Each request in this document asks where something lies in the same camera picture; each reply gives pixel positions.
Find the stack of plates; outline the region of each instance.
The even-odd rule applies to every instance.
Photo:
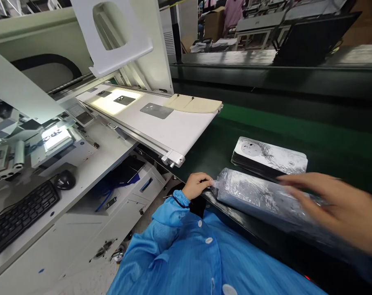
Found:
[[[274,182],[280,175],[305,173],[308,165],[301,152],[246,137],[238,139],[231,162]]]

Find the black keyboard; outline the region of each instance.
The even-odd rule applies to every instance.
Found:
[[[60,200],[50,181],[0,215],[0,253]]]

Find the beige pad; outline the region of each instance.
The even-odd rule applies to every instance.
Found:
[[[164,107],[186,113],[215,113],[221,106],[221,101],[206,98],[174,94],[164,104]]]

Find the computer mouse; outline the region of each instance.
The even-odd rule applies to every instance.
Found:
[[[55,187],[62,191],[72,189],[76,184],[75,176],[68,170],[64,170],[55,177]]]

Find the hand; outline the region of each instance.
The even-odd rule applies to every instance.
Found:
[[[281,185],[320,225],[372,255],[372,196],[332,176],[320,173],[279,176]],[[320,207],[297,188],[317,192],[330,203]]]
[[[205,173],[193,173],[189,176],[186,185],[182,189],[183,194],[190,201],[198,197],[202,191],[213,185],[213,178]]]

